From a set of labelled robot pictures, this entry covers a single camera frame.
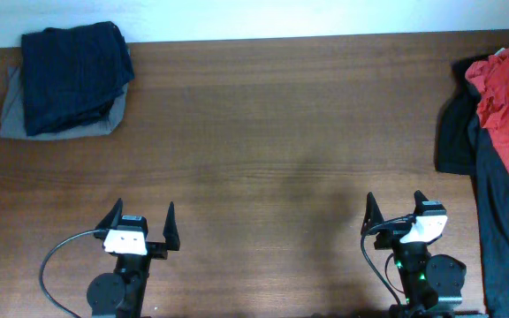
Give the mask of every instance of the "wooden table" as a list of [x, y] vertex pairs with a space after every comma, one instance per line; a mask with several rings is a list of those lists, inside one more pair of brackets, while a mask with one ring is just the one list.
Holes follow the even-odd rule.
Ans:
[[[483, 311], [472, 186], [436, 173], [433, 154], [452, 61], [502, 46], [509, 31], [131, 45], [136, 79], [112, 135], [0, 139], [0, 317], [63, 316], [39, 289], [42, 258], [118, 197], [152, 240], [176, 204], [182, 248], [152, 263], [143, 314], [386, 309], [359, 248], [366, 194], [395, 217], [416, 189], [448, 209], [430, 251], [467, 264], [460, 309]], [[18, 49], [0, 49], [0, 109], [5, 67], [19, 63]], [[388, 253], [367, 247], [381, 268]], [[114, 267], [83, 238], [54, 256], [46, 283], [89, 316], [87, 285]]]

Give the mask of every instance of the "white plastic part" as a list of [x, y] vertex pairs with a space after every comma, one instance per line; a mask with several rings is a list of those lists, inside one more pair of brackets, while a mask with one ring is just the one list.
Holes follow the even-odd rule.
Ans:
[[446, 223], [447, 216], [445, 215], [417, 216], [410, 232], [401, 238], [399, 242], [402, 244], [411, 242], [430, 242], [443, 233]]
[[109, 230], [103, 241], [107, 253], [146, 255], [145, 235], [141, 231]]

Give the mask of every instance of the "navy blue fabric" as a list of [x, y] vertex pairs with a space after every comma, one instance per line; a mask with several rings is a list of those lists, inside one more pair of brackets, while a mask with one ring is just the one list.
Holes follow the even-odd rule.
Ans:
[[134, 79], [125, 40], [112, 22], [23, 34], [21, 51], [28, 136], [95, 123]]
[[476, 115], [480, 95], [465, 80], [467, 68], [479, 59], [469, 58], [453, 66], [459, 93], [442, 116], [436, 168], [472, 176], [486, 306], [492, 317], [509, 317], [509, 174], [490, 134], [480, 127]]

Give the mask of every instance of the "dark blue garment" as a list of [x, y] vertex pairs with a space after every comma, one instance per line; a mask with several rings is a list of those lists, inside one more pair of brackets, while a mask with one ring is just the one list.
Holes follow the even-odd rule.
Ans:
[[89, 125], [134, 79], [125, 40], [112, 22], [23, 34], [28, 136]]
[[437, 140], [437, 170], [468, 174], [475, 183], [486, 306], [492, 317], [509, 317], [509, 174], [480, 127], [480, 95], [465, 80], [467, 68], [483, 57], [453, 66], [459, 92], [444, 111]]

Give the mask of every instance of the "white backdrop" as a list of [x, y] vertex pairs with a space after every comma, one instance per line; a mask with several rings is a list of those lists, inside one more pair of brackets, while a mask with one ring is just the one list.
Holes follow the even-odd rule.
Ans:
[[509, 28], [509, 1], [0, 0], [0, 47], [104, 20], [128, 42], [483, 30]]

